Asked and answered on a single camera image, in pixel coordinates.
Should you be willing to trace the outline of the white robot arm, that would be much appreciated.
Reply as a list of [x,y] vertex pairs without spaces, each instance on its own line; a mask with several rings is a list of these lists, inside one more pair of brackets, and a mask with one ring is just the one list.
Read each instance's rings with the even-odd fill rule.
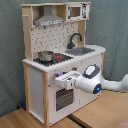
[[96,64],[88,66],[83,74],[70,71],[59,76],[55,83],[67,90],[77,88],[90,94],[97,94],[101,89],[128,92],[128,74],[119,82],[105,80]]

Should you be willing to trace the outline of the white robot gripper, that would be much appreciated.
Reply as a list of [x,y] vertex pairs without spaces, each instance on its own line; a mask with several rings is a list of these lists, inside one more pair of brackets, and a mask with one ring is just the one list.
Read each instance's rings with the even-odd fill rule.
[[55,84],[66,90],[73,89],[75,87],[75,81],[79,77],[79,74],[63,75],[55,79]]

